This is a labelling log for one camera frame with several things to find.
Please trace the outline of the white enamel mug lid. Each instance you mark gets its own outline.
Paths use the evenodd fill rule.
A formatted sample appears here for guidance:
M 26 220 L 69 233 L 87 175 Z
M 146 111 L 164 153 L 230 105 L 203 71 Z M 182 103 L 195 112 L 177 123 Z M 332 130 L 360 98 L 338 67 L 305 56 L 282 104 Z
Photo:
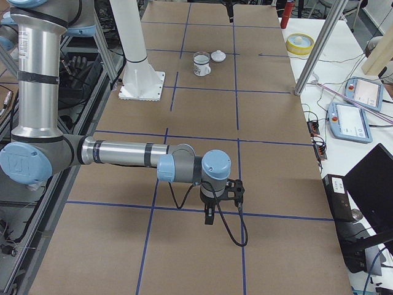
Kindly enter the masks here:
M 218 63 L 223 62 L 226 59 L 226 57 L 227 57 L 226 54 L 221 50 L 216 50 L 211 53 L 211 59 L 214 62 L 218 62 Z

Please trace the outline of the clear glass funnel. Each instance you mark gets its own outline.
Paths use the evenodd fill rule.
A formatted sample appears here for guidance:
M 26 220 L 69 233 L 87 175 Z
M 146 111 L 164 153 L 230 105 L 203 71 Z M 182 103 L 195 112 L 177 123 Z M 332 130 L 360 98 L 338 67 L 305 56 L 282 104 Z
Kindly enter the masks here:
M 210 54 L 207 52 L 195 52 L 193 54 L 193 63 L 195 65 L 206 65 L 210 62 Z

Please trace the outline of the red cylinder tube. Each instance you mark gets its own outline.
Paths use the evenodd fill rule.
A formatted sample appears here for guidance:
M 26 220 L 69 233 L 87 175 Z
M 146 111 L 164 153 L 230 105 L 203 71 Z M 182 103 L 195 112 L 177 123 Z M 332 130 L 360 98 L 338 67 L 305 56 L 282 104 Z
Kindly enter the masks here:
M 281 29 L 286 29 L 287 24 L 289 22 L 289 18 L 292 13 L 292 9 L 294 8 L 294 4 L 295 4 L 294 0 L 287 0 L 286 1 L 284 11 L 283 11 L 283 14 L 281 17 L 281 22 L 280 22 Z

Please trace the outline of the white enamel mug blue rim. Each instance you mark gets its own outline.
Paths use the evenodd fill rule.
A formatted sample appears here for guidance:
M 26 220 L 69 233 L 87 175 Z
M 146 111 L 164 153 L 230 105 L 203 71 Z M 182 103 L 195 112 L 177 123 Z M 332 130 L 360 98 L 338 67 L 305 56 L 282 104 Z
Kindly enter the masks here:
M 210 67 L 209 63 L 206 64 L 206 65 L 195 65 L 195 64 L 193 64 L 193 72 L 194 72 L 194 74 L 196 76 L 199 76 L 199 77 L 207 76 L 208 74 L 210 74 L 211 73 L 211 67 Z

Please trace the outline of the yellow tape roll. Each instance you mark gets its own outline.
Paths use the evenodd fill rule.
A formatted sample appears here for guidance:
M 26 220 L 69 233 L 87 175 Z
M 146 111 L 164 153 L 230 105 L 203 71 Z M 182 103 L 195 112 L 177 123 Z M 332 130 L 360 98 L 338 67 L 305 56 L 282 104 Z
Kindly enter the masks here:
M 294 55 L 309 55 L 314 47 L 314 39 L 303 33 L 290 34 L 286 39 L 286 49 Z

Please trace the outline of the black laptop computer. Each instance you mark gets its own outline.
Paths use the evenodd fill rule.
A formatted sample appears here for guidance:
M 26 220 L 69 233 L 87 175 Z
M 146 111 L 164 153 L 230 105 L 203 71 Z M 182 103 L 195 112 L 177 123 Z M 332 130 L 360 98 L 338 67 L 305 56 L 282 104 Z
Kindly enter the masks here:
M 347 268 L 381 275 L 378 246 L 392 251 L 392 154 L 379 143 L 346 175 L 322 181 Z

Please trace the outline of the far teach pendant tablet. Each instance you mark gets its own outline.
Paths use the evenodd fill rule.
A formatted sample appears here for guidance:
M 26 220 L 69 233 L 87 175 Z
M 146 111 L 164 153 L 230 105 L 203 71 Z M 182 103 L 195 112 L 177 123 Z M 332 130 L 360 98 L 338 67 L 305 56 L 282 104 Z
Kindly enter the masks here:
M 383 90 L 384 87 L 380 83 L 362 77 L 353 77 L 347 81 L 344 94 L 374 111 L 380 111 L 383 102 Z

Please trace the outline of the teach pendant tablet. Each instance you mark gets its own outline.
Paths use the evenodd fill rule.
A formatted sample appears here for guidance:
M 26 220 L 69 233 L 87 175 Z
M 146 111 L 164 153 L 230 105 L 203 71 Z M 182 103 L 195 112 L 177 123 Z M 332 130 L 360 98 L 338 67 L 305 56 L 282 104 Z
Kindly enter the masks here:
M 374 111 L 380 111 L 383 102 L 383 90 L 384 87 L 380 83 L 362 77 L 353 77 L 347 81 L 344 94 Z
M 328 106 L 327 114 L 330 129 L 335 138 L 358 143 L 373 141 L 363 109 L 351 104 L 332 102 Z

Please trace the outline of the near teach pendant tablet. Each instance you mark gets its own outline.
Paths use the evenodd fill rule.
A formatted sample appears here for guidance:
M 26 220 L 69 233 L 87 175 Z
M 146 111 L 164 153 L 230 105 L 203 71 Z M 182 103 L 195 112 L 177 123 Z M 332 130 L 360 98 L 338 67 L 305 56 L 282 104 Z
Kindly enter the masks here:
M 328 106 L 327 114 L 330 129 L 335 138 L 358 143 L 373 141 L 363 109 L 351 104 L 332 102 Z

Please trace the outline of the silver aluminium frame post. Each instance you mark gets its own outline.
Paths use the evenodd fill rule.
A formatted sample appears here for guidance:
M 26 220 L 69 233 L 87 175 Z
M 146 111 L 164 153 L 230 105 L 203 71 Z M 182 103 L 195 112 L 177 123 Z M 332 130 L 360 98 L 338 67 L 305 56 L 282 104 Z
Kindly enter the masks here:
M 330 13 L 328 14 L 322 29 L 316 39 L 314 47 L 309 55 L 307 62 L 302 70 L 302 73 L 298 79 L 298 82 L 294 89 L 294 94 L 296 96 L 300 96 L 310 78 L 311 74 L 315 66 L 318 63 L 318 60 L 322 54 L 324 47 L 326 46 L 327 41 L 329 40 L 337 21 L 340 18 L 345 6 L 347 5 L 348 0 L 337 0 L 333 4 Z

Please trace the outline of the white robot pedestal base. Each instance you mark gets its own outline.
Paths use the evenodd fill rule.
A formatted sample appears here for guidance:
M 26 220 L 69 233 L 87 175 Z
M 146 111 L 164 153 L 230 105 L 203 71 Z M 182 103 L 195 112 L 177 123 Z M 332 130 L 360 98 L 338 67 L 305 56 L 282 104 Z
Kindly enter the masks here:
M 126 59 L 119 98 L 160 100 L 165 73 L 155 71 L 148 61 L 137 2 L 112 0 L 110 4 Z

